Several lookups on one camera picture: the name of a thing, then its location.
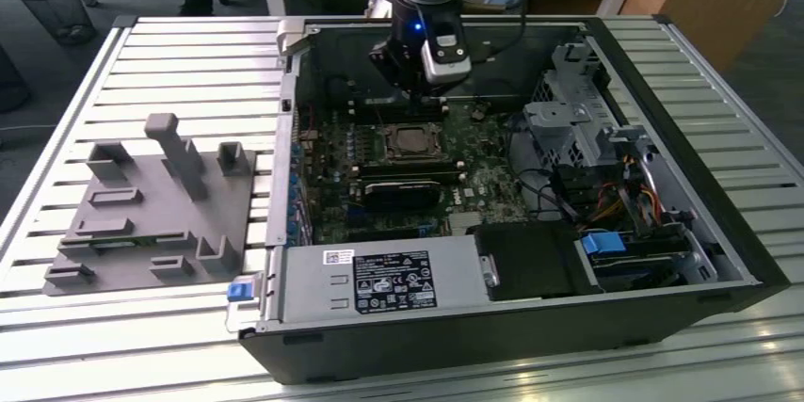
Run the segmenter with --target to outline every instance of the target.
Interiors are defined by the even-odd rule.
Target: barcode sticker
[[[324,250],[324,265],[350,264],[354,257],[352,249],[325,249]]]

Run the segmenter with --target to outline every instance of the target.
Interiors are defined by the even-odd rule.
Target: blue tab
[[[226,300],[228,301],[248,301],[253,299],[253,283],[233,282],[228,285]]]
[[[589,233],[580,239],[586,254],[618,253],[625,251],[625,245],[618,233]]]

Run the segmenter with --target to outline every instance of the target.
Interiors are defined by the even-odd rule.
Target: floor
[[[264,15],[264,0],[233,0],[228,7],[216,3],[220,16]],[[114,18],[121,14],[172,16],[182,0],[98,0],[89,8],[98,37],[88,44],[58,46],[36,22],[20,0],[0,0],[0,45],[5,48],[28,85],[32,100],[17,110],[0,115],[0,219],[5,216],[16,193],[30,173],[48,141],[49,128],[2,131],[20,125],[50,125],[58,122],[70,102]],[[321,11],[341,0],[289,0],[293,13]],[[794,102],[804,93],[800,56],[804,54],[804,0],[789,0],[781,14],[770,19],[732,70],[725,74],[737,93],[790,148],[804,160],[804,109]]]

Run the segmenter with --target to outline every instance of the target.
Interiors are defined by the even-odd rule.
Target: trash bin
[[[97,34],[81,0],[21,1],[58,44],[82,44]]]
[[[30,91],[20,72],[10,63],[9,55],[0,47],[0,113],[18,107],[30,98]]]

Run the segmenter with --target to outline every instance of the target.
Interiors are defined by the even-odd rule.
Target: warning label
[[[426,251],[354,256],[352,265],[360,314],[438,306]]]

